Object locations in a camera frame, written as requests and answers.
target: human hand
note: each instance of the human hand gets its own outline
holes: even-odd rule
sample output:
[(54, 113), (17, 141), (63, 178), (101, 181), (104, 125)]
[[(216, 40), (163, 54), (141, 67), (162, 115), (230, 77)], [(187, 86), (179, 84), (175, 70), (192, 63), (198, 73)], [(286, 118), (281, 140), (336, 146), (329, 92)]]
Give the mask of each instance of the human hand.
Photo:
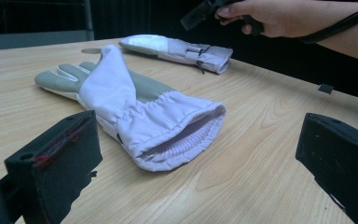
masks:
[[(225, 18), (222, 25), (228, 25), (241, 20), (242, 15), (250, 15), (264, 25), (262, 35), (268, 37), (297, 37), (314, 32), (314, 27), (305, 26), (303, 20), (307, 14), (302, 14), (302, 8), (307, 4), (304, 0), (247, 0), (225, 5), (217, 9), (215, 17)], [(252, 25), (242, 26), (244, 34), (252, 32)]]

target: white glove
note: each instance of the white glove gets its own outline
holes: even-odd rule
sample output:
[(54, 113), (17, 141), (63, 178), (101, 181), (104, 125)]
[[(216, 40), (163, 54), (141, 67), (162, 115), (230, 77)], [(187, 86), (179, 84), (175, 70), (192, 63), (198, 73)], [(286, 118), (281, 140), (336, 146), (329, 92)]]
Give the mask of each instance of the white glove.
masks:
[(228, 68), (228, 60), (232, 49), (189, 44), (179, 39), (162, 35), (132, 35), (118, 43), (123, 49), (134, 50), (148, 55), (156, 55), (161, 59), (197, 65), (203, 69), (222, 74)]
[(224, 105), (185, 96), (129, 71), (115, 46), (102, 49), (95, 68), (82, 63), (57, 70), (37, 75), (35, 83), (95, 110), (103, 129), (149, 171), (167, 171), (193, 160), (223, 124)]

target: cable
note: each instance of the cable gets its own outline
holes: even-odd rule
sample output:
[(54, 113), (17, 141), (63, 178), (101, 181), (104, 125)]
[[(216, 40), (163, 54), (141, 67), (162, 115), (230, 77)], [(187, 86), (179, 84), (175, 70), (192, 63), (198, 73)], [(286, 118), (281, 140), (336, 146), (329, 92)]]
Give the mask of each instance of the cable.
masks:
[(351, 28), (352, 26), (358, 23), (358, 11), (351, 14), (349, 17), (345, 18), (342, 21), (335, 23), (332, 26), (322, 29), (311, 35), (305, 35), (299, 37), (298, 39), (305, 44), (314, 44), (319, 41), (322, 41), (332, 35), (336, 35), (346, 29)]

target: white glove on table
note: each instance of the white glove on table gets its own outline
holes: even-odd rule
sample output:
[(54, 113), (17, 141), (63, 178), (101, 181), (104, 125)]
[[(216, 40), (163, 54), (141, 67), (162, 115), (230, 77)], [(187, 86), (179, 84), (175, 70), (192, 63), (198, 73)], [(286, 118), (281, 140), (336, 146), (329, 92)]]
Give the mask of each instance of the white glove on table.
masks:
[(221, 103), (185, 96), (129, 71), (115, 46), (104, 47), (94, 66), (62, 64), (58, 74), (41, 73), (35, 83), (95, 110), (103, 129), (139, 167), (171, 170), (192, 161), (217, 136), (226, 113)]

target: wood grain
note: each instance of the wood grain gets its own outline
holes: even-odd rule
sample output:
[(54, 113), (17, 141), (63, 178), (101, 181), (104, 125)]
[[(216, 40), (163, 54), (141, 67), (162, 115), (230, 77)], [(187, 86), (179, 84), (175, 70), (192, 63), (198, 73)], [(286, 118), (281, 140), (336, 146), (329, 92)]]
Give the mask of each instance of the wood grain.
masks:
[[(35, 75), (60, 63), (98, 62), (99, 55), (81, 50), (107, 44), (117, 39), (0, 50), (0, 178), (7, 173), (5, 158), (83, 111), (77, 102), (38, 88)], [(358, 129), (358, 98), (328, 95), (314, 84), (235, 60), (218, 76), (127, 51), (124, 57), (139, 74), (223, 102), (224, 126), (195, 160), (161, 173), (137, 168), (100, 128), (98, 176), (63, 223), (351, 223), (295, 153), (307, 112)]]

